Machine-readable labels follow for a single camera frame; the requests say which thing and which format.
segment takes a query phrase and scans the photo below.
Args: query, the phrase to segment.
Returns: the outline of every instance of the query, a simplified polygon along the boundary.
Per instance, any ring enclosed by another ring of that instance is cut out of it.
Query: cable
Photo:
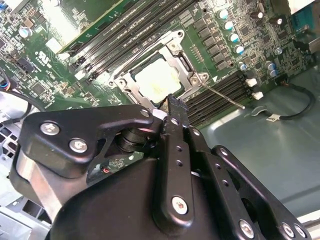
[[[308,89],[306,89],[302,86],[297,86],[297,85],[294,85],[292,83],[287,83],[287,82],[281,82],[280,84],[283,87],[290,88],[290,89],[293,89],[297,92],[300,92],[300,93],[307,95],[309,97],[309,103],[301,112],[294,114],[294,115],[289,115],[289,116],[280,116],[279,120],[289,121],[289,120],[302,118],[315,106],[317,99],[316,99],[315,95],[311,91],[309,91]],[[273,113],[270,112],[269,110],[262,111],[261,113],[264,113],[268,117],[273,115]]]
[[[22,99],[24,101],[27,101],[27,103],[28,103],[26,111],[22,116],[3,121],[3,122],[1,122],[1,124],[7,125],[7,124],[14,124],[14,123],[20,122],[22,119],[24,119],[26,116],[28,116],[30,114],[32,106],[36,107],[41,112],[45,112],[46,111],[46,109],[44,107],[42,107],[40,104],[38,104],[32,98],[29,98],[29,97],[27,97],[27,96],[25,96],[25,95],[23,95],[23,94],[21,94],[19,92],[16,92],[16,91],[13,91],[12,89],[10,89],[11,82],[10,82],[7,74],[5,73],[5,71],[1,67],[0,67],[0,72],[1,72],[2,77],[6,81],[6,84],[0,85],[0,92],[13,95],[13,96],[15,96],[17,98],[20,98],[20,99]]]

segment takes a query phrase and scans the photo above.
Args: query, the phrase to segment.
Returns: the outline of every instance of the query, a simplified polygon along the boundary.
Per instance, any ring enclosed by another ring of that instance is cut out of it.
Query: white label
[[[269,121],[269,122],[276,122],[278,120],[280,120],[280,115],[277,115],[277,114],[272,114],[270,117],[268,117],[266,120]]]

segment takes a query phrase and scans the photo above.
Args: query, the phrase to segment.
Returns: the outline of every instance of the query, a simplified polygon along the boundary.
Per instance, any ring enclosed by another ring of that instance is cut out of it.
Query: white connector
[[[258,92],[254,92],[252,93],[252,97],[255,99],[255,100],[260,100],[264,97],[264,94],[262,91],[258,91]]]
[[[247,79],[247,80],[245,80],[245,82],[250,88],[252,88],[253,86],[258,84],[257,79],[255,79],[255,78]]]

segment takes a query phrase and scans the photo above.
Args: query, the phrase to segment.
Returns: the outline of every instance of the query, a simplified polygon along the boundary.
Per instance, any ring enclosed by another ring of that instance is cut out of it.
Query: screw hole
[[[228,183],[228,181],[226,181],[226,180],[222,180],[222,183],[223,183],[226,187],[229,187],[229,183]]]
[[[175,161],[175,164],[178,166],[178,167],[182,167],[184,164],[182,163],[182,161],[180,160],[177,160]]]

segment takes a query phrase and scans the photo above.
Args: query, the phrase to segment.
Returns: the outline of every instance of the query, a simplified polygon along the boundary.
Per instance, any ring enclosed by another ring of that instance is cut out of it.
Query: black capacitor
[[[261,11],[255,11],[255,12],[250,14],[250,17],[252,19],[262,19],[264,16],[265,16],[264,13],[261,12]]]
[[[275,26],[280,26],[280,25],[282,25],[283,22],[284,22],[284,20],[281,17],[272,17],[269,20],[269,23],[271,23],[272,25],[275,25]]]

